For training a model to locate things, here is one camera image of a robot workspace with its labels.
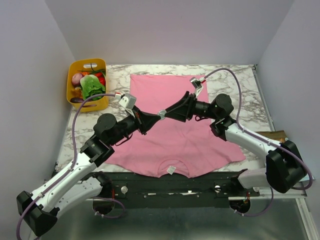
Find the gray wall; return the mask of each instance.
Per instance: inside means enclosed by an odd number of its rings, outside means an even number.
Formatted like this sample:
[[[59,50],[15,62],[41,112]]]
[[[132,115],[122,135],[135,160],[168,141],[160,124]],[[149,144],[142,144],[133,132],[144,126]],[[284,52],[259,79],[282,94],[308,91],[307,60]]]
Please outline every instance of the gray wall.
[[[320,178],[320,1],[296,0],[258,65],[258,77],[277,130],[297,143]],[[320,186],[308,191],[320,230]]]
[[[0,32],[0,239],[13,240],[16,196],[40,186],[54,169],[74,57],[43,0],[2,1]]]
[[[256,64],[293,0],[45,0],[76,59]]]

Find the pink cloth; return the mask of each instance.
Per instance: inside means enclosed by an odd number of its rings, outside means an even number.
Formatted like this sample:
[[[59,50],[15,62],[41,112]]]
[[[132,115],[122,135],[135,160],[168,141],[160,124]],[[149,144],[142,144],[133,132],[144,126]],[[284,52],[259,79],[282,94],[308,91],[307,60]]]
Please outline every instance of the pink cloth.
[[[186,91],[194,92],[192,77],[200,76],[131,75],[130,93],[141,111],[157,114],[180,100]],[[203,87],[198,100],[208,102],[206,83]],[[210,124],[210,119],[180,122],[165,118],[146,135],[136,131],[128,142],[115,146],[107,163],[158,178],[168,174],[167,169],[173,166],[175,173],[194,178],[244,160],[241,149],[215,137]]]

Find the lettuce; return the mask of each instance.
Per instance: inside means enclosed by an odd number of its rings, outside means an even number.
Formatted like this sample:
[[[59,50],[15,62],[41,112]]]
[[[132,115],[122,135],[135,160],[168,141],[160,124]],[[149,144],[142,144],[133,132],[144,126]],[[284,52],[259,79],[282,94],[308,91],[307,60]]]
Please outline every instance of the lettuce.
[[[106,93],[106,87],[99,82],[99,79],[95,75],[85,75],[80,79],[80,84],[84,100],[96,94]],[[102,98],[102,96],[94,97],[92,100],[95,101],[100,98]]]

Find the marble tabletop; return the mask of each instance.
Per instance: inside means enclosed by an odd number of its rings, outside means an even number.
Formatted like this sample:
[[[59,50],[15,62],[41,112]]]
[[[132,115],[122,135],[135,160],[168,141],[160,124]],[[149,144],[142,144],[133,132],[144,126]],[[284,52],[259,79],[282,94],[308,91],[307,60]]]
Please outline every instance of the marble tabletop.
[[[251,66],[249,65],[107,65],[107,76],[110,92],[129,93],[130,75],[205,75],[218,68],[229,68],[238,77],[242,89],[242,107],[240,112],[240,123],[252,131],[270,131],[266,111],[261,100],[259,90],[254,78]],[[220,71],[207,80],[207,91],[209,102],[220,93],[230,95],[234,111],[231,116],[236,118],[239,105],[239,93],[237,84],[232,75]],[[73,144],[71,138],[72,120],[75,116],[75,109],[71,110],[70,119],[57,159],[56,171],[60,171],[73,159]],[[110,98],[109,106],[102,111],[80,113],[75,123],[75,139],[77,150],[94,133],[93,126],[98,117],[104,113],[115,115],[118,121],[127,116],[123,108],[119,107],[118,101]],[[242,169],[259,169],[264,167],[264,162],[254,154],[242,149],[246,159],[241,162],[232,162],[217,169],[216,171],[240,171]],[[106,172],[129,172],[128,170],[108,163],[103,163],[96,171]]]

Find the purple cable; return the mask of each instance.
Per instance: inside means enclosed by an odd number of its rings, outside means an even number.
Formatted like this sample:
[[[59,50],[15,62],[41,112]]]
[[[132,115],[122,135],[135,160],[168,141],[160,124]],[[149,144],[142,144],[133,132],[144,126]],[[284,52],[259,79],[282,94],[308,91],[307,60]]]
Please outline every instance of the purple cable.
[[[96,97],[104,97],[104,96],[109,96],[109,97],[114,97],[115,94],[114,93],[102,93],[102,94],[96,94],[93,96],[88,97],[85,101],[83,101],[83,103],[80,105],[79,109],[76,111],[74,118],[73,118],[73,122],[72,122],[72,129],[71,129],[71,137],[72,137],[72,144],[73,144],[73,161],[72,164],[70,166],[71,169],[74,168],[74,166],[77,163],[77,146],[76,146],[76,138],[75,138],[75,125],[76,125],[76,119],[78,114],[80,113],[80,109],[91,99],[96,98]],[[21,228],[21,224],[22,221],[25,217],[25,215],[27,214],[27,212],[30,210],[30,208],[41,198],[43,197],[50,189],[52,189],[55,185],[57,185],[58,183],[60,183],[67,175],[68,173],[71,172],[70,170],[67,170],[61,177],[59,177],[55,182],[53,182],[50,186],[48,186],[43,192],[41,192],[41,196],[37,196],[23,211],[23,213],[21,214],[18,223],[16,225],[16,230],[15,230],[15,235],[16,235],[16,239],[17,240],[22,240],[21,236],[20,236],[20,228]]]
[[[239,83],[239,80],[237,78],[237,76],[235,75],[235,73],[228,69],[228,68],[225,68],[225,67],[222,67],[222,68],[218,68],[212,72],[210,72],[209,74],[207,74],[206,76],[204,76],[204,79],[207,79],[209,76],[211,76],[212,74],[218,72],[218,71],[228,71],[229,73],[232,74],[232,76],[234,77],[235,81],[236,81],[236,84],[238,86],[238,91],[239,91],[239,108],[238,108],[238,112],[236,114],[236,124],[238,125],[239,129],[241,129],[244,133],[264,142],[264,143],[267,143],[275,148],[278,148],[282,151],[284,151],[285,153],[289,154],[290,156],[292,156],[295,160],[298,161],[298,163],[300,163],[302,165],[302,167],[306,170],[308,176],[309,176],[309,183],[307,184],[307,186],[303,186],[303,187],[292,187],[292,189],[295,189],[295,190],[306,190],[308,188],[310,188],[312,186],[312,183],[313,183],[313,179],[312,179],[312,174],[311,174],[311,171],[310,169],[307,167],[307,165],[299,158],[297,157],[295,154],[293,154],[292,152],[290,152],[289,150],[283,148],[282,146],[279,146],[273,142],[269,142],[267,140],[265,140],[264,138],[252,133],[252,132],[249,132],[247,131],[246,129],[244,129],[240,123],[239,123],[239,116],[240,116],[240,111],[241,111],[241,106],[242,106],[242,91],[241,91],[241,87],[240,87],[240,83]],[[270,200],[270,203],[269,205],[265,208],[265,210],[263,210],[262,212],[259,212],[259,213],[256,213],[256,214],[242,214],[240,213],[242,216],[245,216],[245,217],[256,217],[256,216],[259,216],[261,214],[264,214],[272,205],[272,202],[274,200],[274,191],[273,189],[271,188],[271,200]]]
[[[126,212],[125,205],[124,205],[122,202],[120,202],[120,201],[118,201],[118,200],[115,200],[115,199],[113,199],[113,198],[104,198],[104,197],[95,196],[95,197],[92,197],[92,199],[99,199],[99,200],[105,200],[105,201],[109,201],[109,202],[114,202],[114,203],[119,204],[119,205],[122,207],[122,210],[123,210],[123,211],[122,211],[122,213],[119,214],[118,216],[108,216],[108,215],[104,215],[104,214],[101,214],[100,212],[96,211],[95,209],[93,209],[95,215],[101,216],[101,217],[103,217],[103,218],[105,218],[105,219],[118,219],[118,218],[122,217],[122,216],[125,214],[125,212]]]

